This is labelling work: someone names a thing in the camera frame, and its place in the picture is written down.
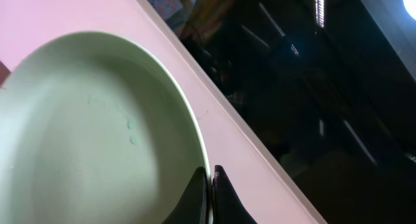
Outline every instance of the glass surface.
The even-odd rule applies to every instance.
[[[172,29],[328,223],[413,223],[403,0],[196,0]]]

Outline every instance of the pale green plate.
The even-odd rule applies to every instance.
[[[123,38],[53,40],[0,90],[0,223],[160,223],[198,166],[183,92]]]

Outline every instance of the white table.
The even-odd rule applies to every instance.
[[[325,223],[146,0],[0,0],[0,60],[11,71],[75,31],[126,37],[168,68],[198,119],[211,171],[225,168],[258,223]]]

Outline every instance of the pink surface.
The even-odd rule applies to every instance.
[[[139,1],[0,0],[0,60],[13,70],[37,47],[75,31],[105,31],[135,41],[175,77],[198,119],[211,171],[223,165],[258,223],[324,222],[245,123],[233,120],[235,111],[212,93],[212,83],[200,79],[201,69],[173,34],[160,29],[161,19],[148,3]]]

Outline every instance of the brown object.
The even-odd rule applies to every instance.
[[[10,71],[2,62],[0,62],[0,85],[6,80],[8,74],[10,74]]]

